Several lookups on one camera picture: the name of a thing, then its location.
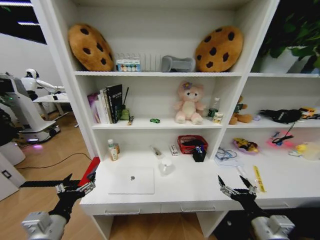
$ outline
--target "pink teddy bear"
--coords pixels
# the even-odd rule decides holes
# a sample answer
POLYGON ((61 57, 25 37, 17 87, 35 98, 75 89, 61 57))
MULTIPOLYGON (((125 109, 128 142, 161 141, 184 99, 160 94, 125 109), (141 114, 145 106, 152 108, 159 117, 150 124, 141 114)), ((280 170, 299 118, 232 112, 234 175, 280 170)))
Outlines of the pink teddy bear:
POLYGON ((183 124, 186 120, 191 120, 193 124, 202 124, 201 116, 206 105, 199 102, 204 95, 204 86, 192 85, 192 83, 183 81, 178 88, 178 95, 181 101, 174 104, 174 109, 178 110, 175 121, 183 124))

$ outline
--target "black pencil holder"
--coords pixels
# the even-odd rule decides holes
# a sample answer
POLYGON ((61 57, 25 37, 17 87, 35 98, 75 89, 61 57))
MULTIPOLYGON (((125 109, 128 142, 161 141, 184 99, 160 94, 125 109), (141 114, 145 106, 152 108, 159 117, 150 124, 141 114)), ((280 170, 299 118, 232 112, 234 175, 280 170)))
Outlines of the black pencil holder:
POLYGON ((202 163, 205 160, 207 152, 204 150, 202 153, 197 152, 196 150, 193 151, 192 157, 194 161, 197 163, 202 163))

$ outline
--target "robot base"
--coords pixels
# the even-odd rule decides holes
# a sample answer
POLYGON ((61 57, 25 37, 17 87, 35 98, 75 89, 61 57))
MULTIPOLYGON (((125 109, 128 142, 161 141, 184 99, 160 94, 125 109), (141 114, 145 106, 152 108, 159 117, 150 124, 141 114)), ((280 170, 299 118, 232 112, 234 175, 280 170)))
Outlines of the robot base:
POLYGON ((60 128, 58 125, 54 124, 40 132, 27 132, 20 131, 28 143, 43 143, 54 137, 56 134, 60 133, 60 128))

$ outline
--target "laptop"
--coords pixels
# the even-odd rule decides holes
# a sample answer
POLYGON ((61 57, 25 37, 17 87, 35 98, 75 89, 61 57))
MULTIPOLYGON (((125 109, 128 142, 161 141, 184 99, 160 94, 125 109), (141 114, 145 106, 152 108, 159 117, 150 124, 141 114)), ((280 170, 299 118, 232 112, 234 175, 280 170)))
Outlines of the laptop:
POLYGON ((111 176, 109 194, 155 194, 153 167, 117 167, 111 176))

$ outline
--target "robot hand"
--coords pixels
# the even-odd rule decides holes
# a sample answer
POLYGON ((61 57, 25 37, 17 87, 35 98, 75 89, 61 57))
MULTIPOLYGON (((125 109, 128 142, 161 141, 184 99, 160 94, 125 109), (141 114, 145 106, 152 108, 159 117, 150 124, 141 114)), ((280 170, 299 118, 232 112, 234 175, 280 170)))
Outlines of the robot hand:
POLYGON ((71 176, 55 186, 59 202, 52 211, 32 212, 23 220, 21 224, 28 233, 28 240, 60 240, 75 202, 96 187, 95 173, 87 177, 90 182, 80 187, 71 184, 71 176))
POLYGON ((247 214, 254 229, 255 236, 259 240, 289 240, 288 234, 295 225, 284 215, 269 215, 255 202, 257 188, 244 177, 240 176, 248 189, 233 189, 226 186, 218 176, 220 190, 231 199, 238 201, 247 214))
POLYGON ((246 211, 250 220, 257 217, 268 217, 268 215, 255 202, 257 197, 257 187, 252 186, 251 183, 243 176, 240 176, 240 178, 248 189, 233 189, 229 186, 226 186, 221 177, 218 176, 220 191, 232 200, 239 202, 246 211))

